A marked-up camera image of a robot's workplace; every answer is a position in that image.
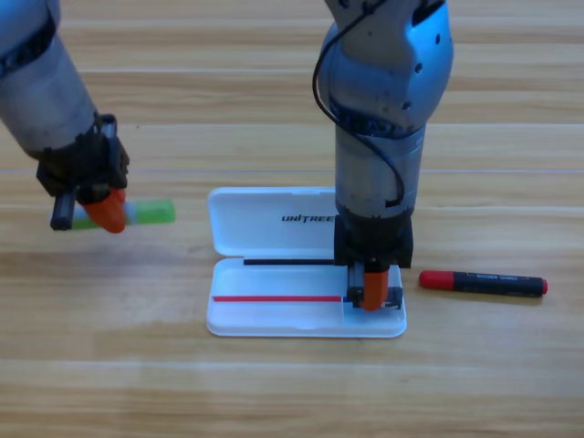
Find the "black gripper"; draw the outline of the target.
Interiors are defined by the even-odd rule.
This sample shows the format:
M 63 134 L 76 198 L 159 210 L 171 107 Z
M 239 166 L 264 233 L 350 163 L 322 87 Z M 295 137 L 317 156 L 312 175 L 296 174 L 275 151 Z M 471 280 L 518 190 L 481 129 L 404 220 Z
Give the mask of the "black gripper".
M 376 311 L 402 307 L 400 286 L 390 284 L 390 270 L 412 264 L 412 214 L 335 216 L 334 264 L 347 268 L 347 300 L 354 308 Z
M 91 128 L 72 143 L 61 149 L 45 148 L 36 159 L 36 177 L 55 199 L 53 230 L 70 230 L 75 206 L 80 205 L 107 232 L 124 231 L 130 158 L 118 137 L 114 115 L 97 114 Z

